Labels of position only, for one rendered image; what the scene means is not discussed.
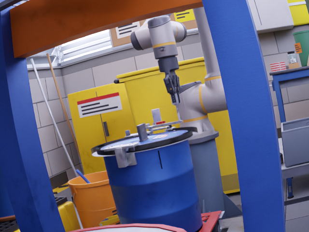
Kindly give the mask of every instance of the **gray plastic bin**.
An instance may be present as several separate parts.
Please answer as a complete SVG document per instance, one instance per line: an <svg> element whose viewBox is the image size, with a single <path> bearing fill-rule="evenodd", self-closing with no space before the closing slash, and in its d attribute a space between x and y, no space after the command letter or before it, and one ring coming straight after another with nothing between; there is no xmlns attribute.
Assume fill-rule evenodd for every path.
<svg viewBox="0 0 309 232"><path fill-rule="evenodd" d="M281 123L286 167L309 162L309 117Z"/></svg>

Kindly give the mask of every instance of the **green bin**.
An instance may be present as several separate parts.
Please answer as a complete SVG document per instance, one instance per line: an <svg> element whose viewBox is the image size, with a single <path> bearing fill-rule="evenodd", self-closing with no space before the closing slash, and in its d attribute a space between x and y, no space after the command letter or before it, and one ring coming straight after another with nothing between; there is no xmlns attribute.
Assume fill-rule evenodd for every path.
<svg viewBox="0 0 309 232"><path fill-rule="evenodd" d="M307 66L309 56L309 30L293 33L295 43L300 43L302 53L299 53L301 66Z"/></svg>

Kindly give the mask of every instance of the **bucket rim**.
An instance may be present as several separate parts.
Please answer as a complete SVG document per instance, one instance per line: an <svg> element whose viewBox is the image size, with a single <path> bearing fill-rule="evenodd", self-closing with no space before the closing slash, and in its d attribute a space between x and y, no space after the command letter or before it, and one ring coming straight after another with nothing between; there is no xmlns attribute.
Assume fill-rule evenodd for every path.
<svg viewBox="0 0 309 232"><path fill-rule="evenodd" d="M89 173L89 174L86 174L85 177L87 177L88 175L91 175L91 174L98 174L98 173L107 173L107 171L96 172L96 173ZM87 189L87 188L93 188L93 187L108 185L110 183L110 180L107 179L107 180L93 182L93 183L90 183L90 184L87 184L87 183L84 183L84 184L73 184L72 181L77 179L77 178L81 179L81 177L79 176L79 177L76 177L76 178L68 181L68 185L69 185L70 188L72 187L72 188L75 188L75 189L85 189L85 188Z"/></svg>
<svg viewBox="0 0 309 232"><path fill-rule="evenodd" d="M298 34L307 33L307 32L309 32L309 30L303 30L303 31L299 31L299 32L294 32L293 35L298 35Z"/></svg>

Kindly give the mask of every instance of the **cabinet handle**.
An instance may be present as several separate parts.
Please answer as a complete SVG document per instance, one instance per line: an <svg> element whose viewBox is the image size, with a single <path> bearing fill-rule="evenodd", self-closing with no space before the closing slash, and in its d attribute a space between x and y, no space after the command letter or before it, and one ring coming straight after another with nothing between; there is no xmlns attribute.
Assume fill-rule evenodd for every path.
<svg viewBox="0 0 309 232"><path fill-rule="evenodd" d="M105 136L110 136L110 134L108 133L108 128L107 128L107 123L106 122L103 122L103 127L104 127L104 130L105 130Z"/></svg>

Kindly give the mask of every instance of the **orange beam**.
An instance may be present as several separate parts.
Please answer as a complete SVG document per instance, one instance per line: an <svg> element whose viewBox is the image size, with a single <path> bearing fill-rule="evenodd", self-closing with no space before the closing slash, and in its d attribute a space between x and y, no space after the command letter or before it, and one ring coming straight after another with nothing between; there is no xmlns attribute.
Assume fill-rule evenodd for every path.
<svg viewBox="0 0 309 232"><path fill-rule="evenodd" d="M15 58L102 30L202 7L202 0L31 0L10 10Z"/></svg>

